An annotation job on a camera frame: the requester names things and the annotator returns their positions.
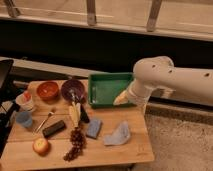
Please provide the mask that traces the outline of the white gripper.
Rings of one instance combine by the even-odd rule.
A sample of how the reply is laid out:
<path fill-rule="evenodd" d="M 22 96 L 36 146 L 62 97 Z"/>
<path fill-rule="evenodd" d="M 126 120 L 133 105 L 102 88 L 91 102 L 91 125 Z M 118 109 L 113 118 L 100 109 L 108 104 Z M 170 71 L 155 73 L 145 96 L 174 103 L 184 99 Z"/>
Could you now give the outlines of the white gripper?
<path fill-rule="evenodd" d="M 128 100 L 137 106 L 144 106 L 147 104 L 152 90 L 138 81 L 133 81 L 126 91 L 122 91 L 114 100 L 114 105 L 126 104 Z"/>

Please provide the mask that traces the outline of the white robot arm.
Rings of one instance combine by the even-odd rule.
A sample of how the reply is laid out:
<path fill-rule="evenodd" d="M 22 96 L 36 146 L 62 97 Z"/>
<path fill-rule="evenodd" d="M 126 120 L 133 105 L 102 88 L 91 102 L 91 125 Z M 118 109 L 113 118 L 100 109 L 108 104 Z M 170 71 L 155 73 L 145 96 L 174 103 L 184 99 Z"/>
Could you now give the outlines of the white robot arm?
<path fill-rule="evenodd" d="M 114 105 L 132 102 L 145 105 L 156 89 L 171 89 L 213 105 L 213 69 L 175 67 L 171 58 L 158 56 L 137 61 L 133 81 L 115 99 Z"/>

